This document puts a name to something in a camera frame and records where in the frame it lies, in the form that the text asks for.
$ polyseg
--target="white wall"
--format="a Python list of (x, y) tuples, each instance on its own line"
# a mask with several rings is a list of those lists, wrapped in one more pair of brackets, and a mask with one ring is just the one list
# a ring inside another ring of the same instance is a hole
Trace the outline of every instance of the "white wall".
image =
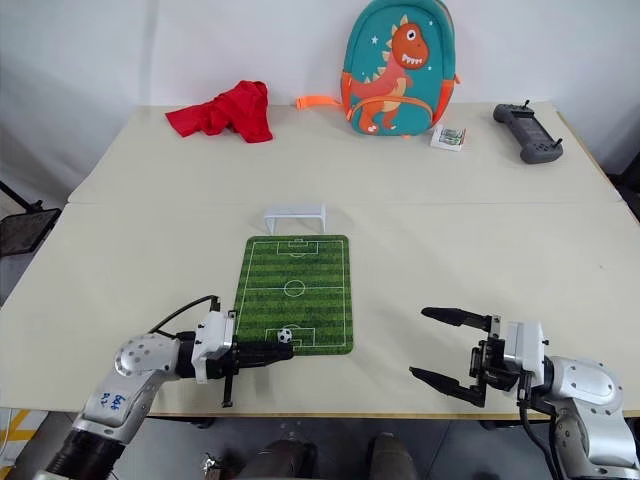
[[(61, 204), (136, 104), (208, 100), (260, 79), (272, 103), (338, 95), (367, 0), (0, 0), (3, 178)], [(448, 0), (454, 101), (551, 99), (598, 161), (640, 151), (640, 2)]]

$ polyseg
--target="orange dinosaur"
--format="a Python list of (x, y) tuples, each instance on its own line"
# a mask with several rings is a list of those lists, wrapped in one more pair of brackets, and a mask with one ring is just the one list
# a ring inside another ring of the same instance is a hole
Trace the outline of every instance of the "orange dinosaur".
[[(391, 27), (391, 40), (386, 44), (391, 52), (382, 52), (382, 58), (387, 62), (386, 67), (378, 67), (378, 73), (373, 74), (373, 81), (366, 77), (364, 82), (355, 78), (351, 80), (351, 92), (361, 99), (393, 96), (402, 97), (408, 87), (412, 85), (407, 70), (424, 67), (429, 58), (429, 47), (422, 37), (422, 31), (416, 23), (409, 23), (404, 15), (400, 20), (400, 27)], [(384, 112), (382, 125), (390, 130), (396, 128), (391, 122), (398, 114), (400, 102), (379, 101), (363, 105), (358, 126), (364, 133), (375, 135), (380, 125), (373, 121), (373, 117)]]

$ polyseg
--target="center circle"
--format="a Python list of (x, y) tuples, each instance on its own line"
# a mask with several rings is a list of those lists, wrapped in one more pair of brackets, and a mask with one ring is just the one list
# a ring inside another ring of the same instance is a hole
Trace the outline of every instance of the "center circle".
[(299, 297), (304, 293), (305, 285), (300, 280), (289, 280), (284, 285), (284, 294), (287, 297)]

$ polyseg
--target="red cloth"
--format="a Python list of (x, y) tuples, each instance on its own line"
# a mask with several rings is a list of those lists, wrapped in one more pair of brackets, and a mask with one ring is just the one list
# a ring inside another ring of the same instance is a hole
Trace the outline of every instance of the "red cloth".
[(273, 138), (267, 123), (267, 104), (264, 83), (242, 80), (209, 102), (166, 115), (171, 126), (183, 137), (200, 130), (207, 135), (217, 135), (229, 127), (248, 143), (257, 143)]

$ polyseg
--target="floor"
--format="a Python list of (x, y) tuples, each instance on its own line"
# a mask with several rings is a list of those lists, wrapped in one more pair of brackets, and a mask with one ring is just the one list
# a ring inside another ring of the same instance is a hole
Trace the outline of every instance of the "floor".
[[(49, 414), (18, 458), (9, 480), (31, 480), (60, 447), (74, 416)], [(547, 426), (533, 426), (546, 438)], [(392, 432), (407, 445), (421, 479), (545, 480), (551, 478), (539, 451), (522, 428), (485, 430), (474, 421), (221, 418), (208, 429), (190, 423), (147, 419), (112, 478), (157, 480), (203, 478), (200, 462), (208, 452), (244, 464), (270, 442), (293, 438), (318, 447), (315, 478), (365, 478), (369, 441)]]

